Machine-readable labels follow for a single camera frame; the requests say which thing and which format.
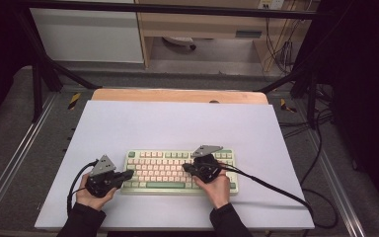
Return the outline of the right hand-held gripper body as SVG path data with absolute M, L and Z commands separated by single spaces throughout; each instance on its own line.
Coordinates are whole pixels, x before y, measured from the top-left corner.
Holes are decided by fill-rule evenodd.
M 222 150 L 222 146 L 201 145 L 191 155 L 193 158 L 190 173 L 208 184 L 214 181 L 221 172 L 221 166 L 213 153 Z

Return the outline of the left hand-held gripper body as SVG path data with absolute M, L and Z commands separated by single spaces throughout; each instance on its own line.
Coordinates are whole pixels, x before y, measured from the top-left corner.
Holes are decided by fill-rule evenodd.
M 121 172 L 115 170 L 115 165 L 107 155 L 102 158 L 92 169 L 85 188 L 96 197 L 104 197 L 112 188 L 119 189 L 122 185 L 120 181 Z

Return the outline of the green and cream keyboard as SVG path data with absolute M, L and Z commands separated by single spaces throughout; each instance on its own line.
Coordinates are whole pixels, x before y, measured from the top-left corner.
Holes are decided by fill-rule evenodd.
M 129 150 L 125 170 L 133 170 L 121 191 L 130 195 L 201 195 L 202 189 L 183 168 L 192 164 L 187 150 Z

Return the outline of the person's left hand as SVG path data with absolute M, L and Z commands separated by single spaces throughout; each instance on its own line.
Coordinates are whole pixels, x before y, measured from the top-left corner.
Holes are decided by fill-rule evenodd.
M 82 176 L 79 190 L 76 192 L 76 202 L 100 211 L 104 205 L 113 199 L 116 188 L 112 188 L 104 197 L 94 197 L 85 188 L 89 174 Z

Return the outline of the person's right hand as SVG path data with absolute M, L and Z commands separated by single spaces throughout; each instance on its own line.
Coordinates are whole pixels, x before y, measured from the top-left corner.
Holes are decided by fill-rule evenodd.
M 215 209 L 230 202 L 230 180 L 226 176 L 225 170 L 221 170 L 217 178 L 208 184 L 197 176 L 193 176 L 192 179 L 204 190 Z

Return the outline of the white table cover board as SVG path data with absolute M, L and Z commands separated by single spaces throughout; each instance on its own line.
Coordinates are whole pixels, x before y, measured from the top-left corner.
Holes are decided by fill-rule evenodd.
M 247 227 L 313 228 L 272 106 L 109 101 L 86 104 L 35 227 L 64 225 L 73 179 L 103 155 L 121 168 L 131 149 L 194 151 L 201 145 L 234 151 L 241 173 L 231 201 Z

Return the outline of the wooden table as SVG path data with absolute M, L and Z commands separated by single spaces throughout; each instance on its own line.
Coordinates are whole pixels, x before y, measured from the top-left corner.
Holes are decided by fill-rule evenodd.
M 267 105 L 265 94 L 240 91 L 173 89 L 98 89 L 93 101 L 179 102 Z

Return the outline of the yellow clamp left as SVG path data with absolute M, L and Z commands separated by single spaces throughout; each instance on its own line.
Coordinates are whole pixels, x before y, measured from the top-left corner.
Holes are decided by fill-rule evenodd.
M 72 96 L 72 98 L 71 98 L 71 100 L 69 102 L 68 108 L 67 108 L 68 110 L 73 110 L 75 108 L 75 106 L 76 106 L 76 104 L 77 104 L 80 96 L 81 96 L 81 93 L 75 93 Z

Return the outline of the yellow clamp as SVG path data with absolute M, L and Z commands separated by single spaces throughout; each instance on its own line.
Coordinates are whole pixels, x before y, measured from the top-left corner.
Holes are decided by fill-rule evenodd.
M 75 106 L 76 106 L 76 104 L 77 104 L 80 96 L 81 96 L 81 93 L 75 93 L 72 96 L 72 98 L 71 98 L 71 100 L 69 102 L 68 108 L 67 108 L 68 110 L 73 110 L 75 108 Z
M 289 111 L 291 113 L 297 113 L 297 110 L 295 108 L 290 108 L 286 105 L 286 102 L 284 99 L 280 99 L 280 109 L 283 111 Z

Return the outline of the yellow clamp right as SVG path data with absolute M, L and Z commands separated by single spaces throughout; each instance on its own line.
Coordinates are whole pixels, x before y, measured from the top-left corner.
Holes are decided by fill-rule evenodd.
M 297 110 L 295 108 L 290 108 L 286 105 L 286 102 L 284 99 L 280 99 L 280 109 L 283 111 L 289 111 L 291 113 L 297 113 Z

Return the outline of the black metal stand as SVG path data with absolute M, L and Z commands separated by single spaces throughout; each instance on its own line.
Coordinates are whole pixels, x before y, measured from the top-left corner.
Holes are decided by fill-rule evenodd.
M 313 26 L 309 27 L 299 52 L 296 57 L 293 69 L 281 79 L 260 89 L 261 93 L 269 93 L 272 90 L 294 81 L 294 86 L 290 91 L 293 98 L 300 98 L 304 94 L 308 94 L 307 103 L 307 122 L 315 129 L 317 122 L 315 121 L 316 91 L 317 91 L 317 69 L 314 67 L 314 52 L 317 42 L 313 40 Z
M 13 15 L 23 30 L 23 34 L 28 40 L 28 45 L 32 49 L 32 69 L 33 69 L 33 92 L 34 92 L 34 116 L 33 122 L 37 122 L 43 111 L 42 85 L 44 82 L 50 92 L 60 92 L 63 85 L 58 77 L 58 73 L 67 76 L 87 89 L 100 89 L 100 86 L 86 81 L 51 59 L 44 48 L 38 34 L 34 19 L 27 7 L 16 7 Z

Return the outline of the white chair base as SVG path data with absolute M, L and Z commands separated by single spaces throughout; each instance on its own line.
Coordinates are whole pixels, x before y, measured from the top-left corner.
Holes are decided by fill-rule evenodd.
M 164 37 L 169 43 L 173 43 L 181 46 L 188 46 L 191 50 L 196 50 L 196 45 L 194 44 L 192 38 L 172 38 L 172 37 Z

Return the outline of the light wooden desk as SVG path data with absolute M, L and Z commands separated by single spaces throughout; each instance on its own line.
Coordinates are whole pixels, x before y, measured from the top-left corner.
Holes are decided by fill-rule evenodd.
M 259 9 L 260 0 L 134 0 L 137 4 L 188 5 Z M 312 0 L 284 0 L 280 10 L 315 12 Z M 150 64 L 153 39 L 158 37 L 251 40 L 265 71 L 276 63 L 287 42 L 301 43 L 309 20 L 256 19 L 253 17 L 139 13 L 142 54 Z

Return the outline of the white cabinet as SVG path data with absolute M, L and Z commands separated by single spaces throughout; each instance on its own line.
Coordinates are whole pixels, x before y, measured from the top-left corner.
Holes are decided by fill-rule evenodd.
M 46 53 L 58 61 L 142 63 L 135 13 L 32 9 Z

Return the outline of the white power strip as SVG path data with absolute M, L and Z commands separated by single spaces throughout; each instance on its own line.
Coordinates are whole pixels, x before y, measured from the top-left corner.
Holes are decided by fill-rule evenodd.
M 260 0 L 259 9 L 280 10 L 284 0 Z

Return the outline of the aluminium rail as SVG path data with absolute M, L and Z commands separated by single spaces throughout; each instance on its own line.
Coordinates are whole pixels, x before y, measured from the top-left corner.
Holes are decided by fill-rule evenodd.
M 42 113 L 38 117 L 38 120 L 33 122 L 25 136 L 23 137 L 21 143 L 18 145 L 16 151 L 12 155 L 9 163 L 6 165 L 5 170 L 0 176 L 0 202 L 3 196 L 6 194 L 8 188 L 10 187 L 15 175 L 20 169 L 25 157 L 27 156 L 30 148 L 34 144 L 34 141 L 39 134 L 43 124 L 45 123 L 55 100 L 58 98 L 58 93 L 51 93 L 45 100 L 42 108 Z
M 341 214 L 343 223 L 350 237 L 365 237 L 365 231 L 354 211 L 354 208 L 343 188 L 329 156 L 323 147 L 323 139 L 317 130 L 309 130 L 308 135 L 316 151 L 319 152 L 319 161 L 322 172 L 327 180 L 331 193 Z

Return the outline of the black metal frame crossbar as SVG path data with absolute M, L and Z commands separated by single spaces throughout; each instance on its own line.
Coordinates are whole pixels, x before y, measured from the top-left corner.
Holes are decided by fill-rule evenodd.
M 253 18 L 299 19 L 314 20 L 325 17 L 325 14 L 316 12 L 298 12 L 283 10 L 242 9 L 226 7 L 204 7 L 183 5 L 156 5 L 109 2 L 84 2 L 63 0 L 15 0 L 15 3 L 40 9 L 79 10 L 79 11 L 106 11 L 106 12 L 134 12 L 156 14 L 185 14 L 205 16 L 231 16 Z

